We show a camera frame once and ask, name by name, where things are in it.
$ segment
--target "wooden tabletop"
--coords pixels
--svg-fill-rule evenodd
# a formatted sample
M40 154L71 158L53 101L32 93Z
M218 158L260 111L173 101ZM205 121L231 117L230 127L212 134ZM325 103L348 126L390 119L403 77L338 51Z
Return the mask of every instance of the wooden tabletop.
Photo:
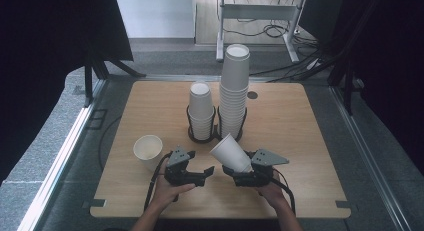
M162 139L168 153L180 145L195 150L187 170L203 172L215 166L204 187L180 195L162 214L166 218L274 218L275 212L252 188L236 187L209 151L219 142L198 144L187 135L186 107L191 82L139 81L134 83L91 207L95 217L139 217L143 213L152 173L133 153L143 135ZM212 99L219 106L219 83L211 82ZM298 217L347 218L346 201L321 131L300 84L251 83L256 99L247 100L248 115L239 145L247 151L264 148L289 159L275 166L286 177L296 200Z

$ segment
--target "gray floor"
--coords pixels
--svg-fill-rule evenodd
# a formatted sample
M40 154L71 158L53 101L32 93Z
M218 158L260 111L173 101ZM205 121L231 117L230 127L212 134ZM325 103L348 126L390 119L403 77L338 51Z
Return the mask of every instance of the gray floor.
M190 40L131 40L131 45L135 62L126 63L147 74L198 79L198 75L219 75L222 67L222 64L215 61L214 47L196 46ZM289 64L284 46L250 48L251 73ZM97 219L90 215L88 208L131 85L137 81L115 66L107 66L111 75L105 92L99 98L96 107L98 112L84 130L83 138L60 177L36 230L103 230L111 227L128 229L135 222L135 219ZM266 76L281 77L288 71L290 70L271 72ZM302 70L291 70L289 75L295 72ZM300 222L305 230L398 230L326 84L328 73L319 73L302 84L341 180L352 215L345 220L301 219ZM45 127L1 186L0 230L18 228L84 103L83 89L83 70L79 69L68 77L62 98ZM411 230L424 230L423 176L391 133L366 106L359 93L354 93L352 105L353 118L399 201ZM96 118L103 118L104 122L101 123ZM238 230L243 227L247 230L263 230L265 227L272 227L272 224L214 220L212 225L210 220L162 220L157 227L158 230Z

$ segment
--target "human hand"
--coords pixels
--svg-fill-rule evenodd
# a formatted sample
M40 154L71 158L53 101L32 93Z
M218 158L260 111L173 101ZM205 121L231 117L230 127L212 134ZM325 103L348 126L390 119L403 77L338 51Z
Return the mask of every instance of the human hand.
M194 184L185 184L181 186L171 185L164 177L168 160L169 158L166 158L162 163L158 178L156 180L155 193L153 195L152 201L150 202L150 205L157 205L158 208L162 211L168 207L170 203L172 203L177 195L190 191L196 187Z
M274 179L280 181L280 176L278 172L274 170ZM256 191L258 191L268 202L268 204L273 207L275 210L279 210L282 206L288 206L287 200L284 197L283 191L278 185L270 182L269 184L262 187L255 187Z

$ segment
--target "white paper cup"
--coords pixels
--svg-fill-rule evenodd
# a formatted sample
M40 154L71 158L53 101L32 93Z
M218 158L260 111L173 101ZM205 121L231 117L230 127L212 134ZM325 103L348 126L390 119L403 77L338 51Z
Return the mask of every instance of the white paper cup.
M162 140L155 135L146 135L139 138L134 144L134 154L150 171L155 171L163 157Z
M249 85L249 49L241 44L227 47L221 84L229 90L243 90Z
M190 88L190 116L195 119L207 119L213 115L212 95L209 84L202 81L193 82Z
M233 169L235 172L250 170L251 160L249 156L238 145L234 138L228 134L219 142L210 154L225 167Z

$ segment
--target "human arm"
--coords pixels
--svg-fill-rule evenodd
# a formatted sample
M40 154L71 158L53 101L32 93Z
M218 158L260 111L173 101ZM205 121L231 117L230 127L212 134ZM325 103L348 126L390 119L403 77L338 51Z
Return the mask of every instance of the human arm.
M165 173L166 163L168 163L168 159L164 160L161 166L161 170L159 171L152 201L141 217L137 220L131 231L153 230L159 215L163 212L163 210L166 209L166 207L168 207L170 203L172 203L175 197L181 193L192 190L195 187L194 184L172 186L163 176Z
M276 171L274 171L274 178L279 180ZM303 230L280 187L271 182L263 187L257 187L255 189L260 192L268 204L274 208L281 231Z

